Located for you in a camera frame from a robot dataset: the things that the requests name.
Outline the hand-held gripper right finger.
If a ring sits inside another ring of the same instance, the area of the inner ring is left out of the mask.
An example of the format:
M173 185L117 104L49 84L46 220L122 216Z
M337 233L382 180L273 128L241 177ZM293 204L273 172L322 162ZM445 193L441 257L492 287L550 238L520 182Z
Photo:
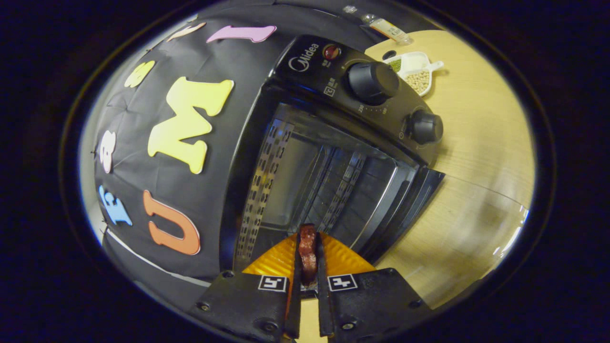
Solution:
M431 318L433 310L394 268L377 269L325 233L316 243L320 336L379 342Z

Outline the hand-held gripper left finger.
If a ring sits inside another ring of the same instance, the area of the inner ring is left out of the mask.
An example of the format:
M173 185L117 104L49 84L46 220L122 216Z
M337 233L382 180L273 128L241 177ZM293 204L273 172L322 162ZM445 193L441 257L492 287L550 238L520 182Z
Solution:
M262 254L244 271L224 271L194 303L195 317L253 342L299 337L303 228Z

